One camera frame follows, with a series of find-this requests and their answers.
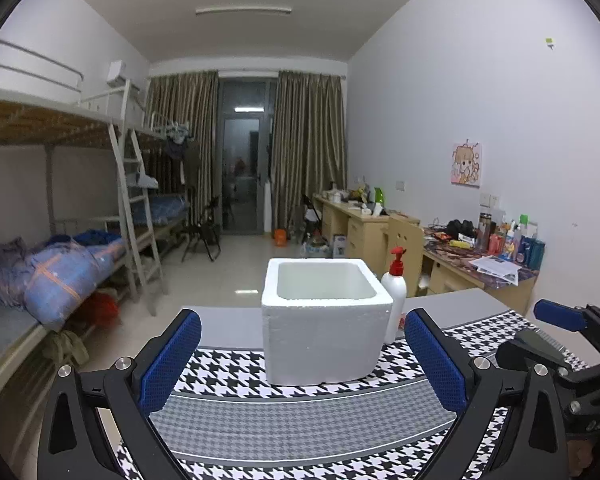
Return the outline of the wooden desk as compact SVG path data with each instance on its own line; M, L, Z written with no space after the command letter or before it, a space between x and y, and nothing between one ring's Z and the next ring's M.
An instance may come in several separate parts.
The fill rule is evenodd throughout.
M390 250L401 246L403 276L407 296L445 294L478 288L520 314L526 314L538 274L522 268L518 283L508 284L495 276L476 270L470 263L480 257L469 249L453 247L434 237L434 232L419 225L419 220L404 214L373 217L360 208L330 202L321 195L313 197L320 206L323 235L330 242L342 235L347 239L344 254L365 261L381 276L392 260Z

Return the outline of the white papers on desk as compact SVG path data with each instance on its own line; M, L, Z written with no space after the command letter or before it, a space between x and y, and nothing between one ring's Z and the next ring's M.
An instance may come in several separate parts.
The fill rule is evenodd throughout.
M497 256L486 256L470 260L469 264L478 272L491 278L497 278L509 285L517 286L520 266Z

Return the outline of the houndstooth table runner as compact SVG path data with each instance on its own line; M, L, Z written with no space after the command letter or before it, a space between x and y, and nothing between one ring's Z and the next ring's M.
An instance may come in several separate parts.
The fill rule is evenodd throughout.
M275 387L258 309L199 315L200 345L149 417L189 479L411 479L452 426L403 339L363 378Z

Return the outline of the blue plaid quilt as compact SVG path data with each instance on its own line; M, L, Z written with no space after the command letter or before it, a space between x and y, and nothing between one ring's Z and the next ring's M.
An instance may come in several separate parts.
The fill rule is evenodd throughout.
M69 316L114 273L122 238L98 232L60 236L30 248L20 237L0 244L0 304L23 308L46 330L59 332Z

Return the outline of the white red pump bottle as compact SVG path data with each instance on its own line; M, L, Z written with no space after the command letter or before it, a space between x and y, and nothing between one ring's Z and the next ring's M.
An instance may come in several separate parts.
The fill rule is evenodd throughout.
M404 263L402 261L405 252L406 249L401 246L393 248L390 252L393 260L389 264L388 271L382 276L380 281L392 299L389 321L384 338L385 344L392 344L396 340L404 301L407 296L407 284L403 275Z

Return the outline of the wooden smiley chair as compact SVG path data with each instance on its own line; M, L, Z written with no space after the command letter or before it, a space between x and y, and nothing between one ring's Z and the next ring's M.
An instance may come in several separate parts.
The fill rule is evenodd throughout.
M386 267L389 267L393 256L393 248L401 246L406 249L402 258L404 263L404 278L407 284L408 296L414 296L418 289L420 274L422 273L422 256L424 255L424 229L418 220L393 214L388 222L388 254Z

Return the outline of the cartoon girl poster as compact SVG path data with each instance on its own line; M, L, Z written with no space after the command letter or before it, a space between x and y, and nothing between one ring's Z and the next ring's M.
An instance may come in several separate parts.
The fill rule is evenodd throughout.
M482 176L482 144L465 141L452 151L451 183L478 188Z

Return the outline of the white foam box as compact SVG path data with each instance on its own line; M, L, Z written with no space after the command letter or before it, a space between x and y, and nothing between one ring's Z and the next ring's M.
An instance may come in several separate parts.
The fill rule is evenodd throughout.
M272 258L261 296L268 382L314 386L369 375L391 307L361 259Z

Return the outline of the orange bag on floor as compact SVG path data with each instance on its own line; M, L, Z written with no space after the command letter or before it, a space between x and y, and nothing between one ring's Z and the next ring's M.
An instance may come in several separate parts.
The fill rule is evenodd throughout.
M273 235L276 247L285 247L287 245L287 232L285 229L276 229Z

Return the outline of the grey trash bin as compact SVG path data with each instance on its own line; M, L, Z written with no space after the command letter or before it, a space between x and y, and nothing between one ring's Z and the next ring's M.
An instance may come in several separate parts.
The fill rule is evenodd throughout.
M324 238L311 238L303 244L303 255L306 258L330 258L332 248Z

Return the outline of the right brown curtain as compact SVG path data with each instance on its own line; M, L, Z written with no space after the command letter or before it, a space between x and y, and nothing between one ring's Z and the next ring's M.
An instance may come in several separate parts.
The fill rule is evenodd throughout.
M301 203L347 186L347 141L341 78L278 75L272 139L272 228L285 229Z

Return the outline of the brown curtain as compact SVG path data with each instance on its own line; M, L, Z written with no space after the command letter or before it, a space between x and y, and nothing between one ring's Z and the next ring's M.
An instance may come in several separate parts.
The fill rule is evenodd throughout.
M184 73L152 78L147 120L166 135L145 156L147 173L163 194L185 193L199 214L213 194L213 151L219 74Z
M278 75L272 139L272 228L285 229L301 203L347 186L347 141L341 78Z

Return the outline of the metal bunk bed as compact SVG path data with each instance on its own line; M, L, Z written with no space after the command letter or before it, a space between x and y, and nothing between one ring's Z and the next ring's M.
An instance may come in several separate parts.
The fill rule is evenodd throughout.
M0 151L33 148L43 156L48 222L34 233L15 229L7 243L20 237L35 248L85 232L96 244L98 232L120 236L125 253L110 278L121 274L123 296L140 298L151 281L163 277L161 248L183 229L187 207L181 196L148 188L144 158L166 136L145 125L144 89L106 84L104 91L84 96L80 70L4 39L0 75L31 79L69 97L62 102L0 88ZM67 323L53 332L23 308L0 304L0 395L43 339L64 334Z

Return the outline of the left brown curtain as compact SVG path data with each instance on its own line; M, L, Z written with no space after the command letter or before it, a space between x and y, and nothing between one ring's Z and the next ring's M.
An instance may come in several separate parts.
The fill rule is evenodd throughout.
M147 120L166 135L145 156L147 173L163 194L185 193L199 214L213 194L213 151L219 74L184 73L152 78Z

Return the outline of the white air conditioner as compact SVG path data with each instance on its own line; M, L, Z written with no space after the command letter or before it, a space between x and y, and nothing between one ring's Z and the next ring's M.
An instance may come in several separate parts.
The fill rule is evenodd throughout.
M140 91L140 86L128 74L126 64L122 60L117 60L109 64L106 83L111 89L124 88L126 84L130 84L133 90Z

